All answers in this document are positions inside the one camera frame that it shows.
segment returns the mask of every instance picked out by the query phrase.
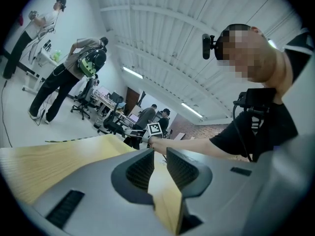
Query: white t-shirt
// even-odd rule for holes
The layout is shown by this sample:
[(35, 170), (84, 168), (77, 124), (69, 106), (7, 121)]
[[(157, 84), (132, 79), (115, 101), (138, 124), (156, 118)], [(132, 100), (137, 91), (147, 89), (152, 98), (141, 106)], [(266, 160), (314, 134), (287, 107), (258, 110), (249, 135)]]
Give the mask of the white t-shirt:
[(54, 26), (55, 20), (58, 17), (57, 11), (52, 11), (50, 13), (41, 14), (38, 18), (45, 18), (46, 24), (43, 27), (40, 27), (35, 24), (34, 20), (32, 20), (28, 26), (26, 26), (25, 31), (30, 36), (31, 39), (36, 39), (37, 34), (40, 32), (42, 28), (48, 27), (51, 28)]

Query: desk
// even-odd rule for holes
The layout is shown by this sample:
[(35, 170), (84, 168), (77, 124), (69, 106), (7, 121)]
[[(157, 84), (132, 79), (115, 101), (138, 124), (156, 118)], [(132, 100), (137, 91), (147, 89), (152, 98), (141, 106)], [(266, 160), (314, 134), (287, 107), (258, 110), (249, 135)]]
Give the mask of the desk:
[[(134, 149), (109, 134), (43, 146), (1, 148), (0, 166), (14, 196), (32, 204), (78, 168), (131, 151)], [(156, 152), (149, 193), (153, 195), (157, 217), (175, 233), (181, 193), (160, 158), (162, 155)]]
[(36, 56), (36, 61), (32, 69), (35, 74), (39, 75), (39, 77), (37, 78), (36, 76), (27, 72), (28, 75), (31, 75), (37, 79), (36, 84), (34, 88), (23, 85), (22, 90), (37, 94), (42, 78), (46, 79), (50, 75), (50, 73), (57, 67), (57, 65), (58, 64), (50, 58), (49, 53), (46, 52), (44, 49), (41, 49)]
[[(102, 111), (104, 110), (105, 107), (109, 108), (109, 111), (108, 111), (108, 113), (105, 116), (105, 119), (107, 119), (109, 117), (110, 113), (115, 109), (115, 106), (112, 106), (109, 101), (107, 101), (106, 99), (104, 99), (103, 97), (99, 96), (96, 93), (94, 94), (94, 97), (97, 100), (99, 100), (99, 101), (101, 101), (103, 103), (103, 106), (101, 106), (100, 109), (97, 112), (98, 115), (101, 115), (101, 113), (102, 113)], [(116, 110), (116, 112), (119, 113), (119, 114), (123, 114), (123, 112), (120, 111), (120, 110)]]

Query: hand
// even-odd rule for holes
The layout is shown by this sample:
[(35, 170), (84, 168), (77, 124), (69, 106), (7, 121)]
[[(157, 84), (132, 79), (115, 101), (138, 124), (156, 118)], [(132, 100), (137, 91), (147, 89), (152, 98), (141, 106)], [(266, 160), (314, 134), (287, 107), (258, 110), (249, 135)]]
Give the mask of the hand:
[(37, 15), (37, 11), (31, 11), (29, 13), (29, 19), (33, 20), (36, 17), (36, 15)]
[(151, 136), (149, 138), (148, 144), (154, 148), (154, 151), (166, 155), (166, 145), (164, 144), (164, 139), (158, 138), (156, 136)]

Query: man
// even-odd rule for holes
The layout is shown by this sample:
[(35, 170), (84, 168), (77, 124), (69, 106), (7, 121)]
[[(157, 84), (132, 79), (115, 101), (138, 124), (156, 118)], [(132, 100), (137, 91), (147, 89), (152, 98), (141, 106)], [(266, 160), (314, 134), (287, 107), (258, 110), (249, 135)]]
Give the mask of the man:
[[(248, 154), (253, 154), (253, 161), (257, 161), (263, 152), (273, 150), (297, 135), (281, 98), (314, 51), (311, 36), (304, 29), (302, 34), (284, 46), (284, 52), (280, 52), (269, 45), (258, 28), (234, 24), (221, 33), (215, 48), (216, 58), (234, 66), (242, 77), (276, 89), (268, 119), (264, 120), (256, 135), (251, 129), (252, 116), (249, 112), (242, 112), (235, 119)], [(211, 139), (174, 141), (152, 137), (149, 143), (163, 154), (166, 154), (167, 147), (172, 147), (216, 157), (230, 157), (231, 154), (246, 156), (233, 122)]]
[[(136, 124), (132, 127), (134, 130), (142, 130), (147, 127), (148, 123), (151, 123), (154, 116), (156, 116), (156, 109), (157, 105), (153, 104), (151, 107), (146, 108), (145, 110), (142, 111), (142, 113), (139, 116), (138, 121)], [(135, 137), (127, 137), (124, 140), (125, 144), (128, 144), (129, 146), (139, 149), (139, 144), (140, 144), (140, 139), (135, 138)]]
[(106, 50), (108, 39), (103, 37), (98, 38), (86, 38), (78, 39), (76, 43), (71, 46), (68, 58), (49, 75), (44, 84), (38, 91), (37, 96), (29, 108), (29, 115), (32, 119), (37, 119), (38, 110), (43, 104), (45, 99), (52, 94), (57, 88), (59, 88), (58, 96), (47, 111), (44, 118), (45, 123), (49, 124), (57, 115), (61, 104), (67, 97), (71, 89), (77, 84), (84, 76), (83, 71), (78, 68), (78, 59), (80, 56), (92, 48), (102, 48)]
[(161, 127), (161, 130), (163, 132), (163, 136), (167, 133), (166, 129), (168, 127), (168, 123), (169, 123), (169, 115), (170, 115), (170, 111), (169, 109), (165, 108), (162, 112), (162, 118), (158, 121), (160, 127)]
[(10, 58), (5, 66), (3, 77), (10, 79), (12, 74), (15, 73), (16, 66), (18, 65), (20, 58), (22, 56), (23, 50), (26, 46), (37, 38), (38, 34), (46, 28), (55, 26), (57, 17), (60, 11), (64, 11), (66, 0), (57, 0), (54, 4), (54, 10), (47, 14), (42, 14), (40, 16), (31, 15), (31, 22), (26, 26), (25, 30), (21, 34), (20, 38), (16, 42)]

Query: ceiling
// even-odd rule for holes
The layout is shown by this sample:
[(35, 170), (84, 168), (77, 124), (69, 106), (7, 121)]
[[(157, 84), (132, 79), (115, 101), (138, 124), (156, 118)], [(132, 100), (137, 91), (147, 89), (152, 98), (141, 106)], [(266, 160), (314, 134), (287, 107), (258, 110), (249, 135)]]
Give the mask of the ceiling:
[[(202, 58), (201, 36), (218, 36), (229, 24), (256, 26), (278, 49), (296, 36), (299, 17), (285, 0), (98, 0), (106, 30), (113, 30), (118, 61), (141, 75), (123, 73), (195, 124), (229, 123), (233, 100), (261, 87)], [(198, 118), (180, 104), (203, 115)]]

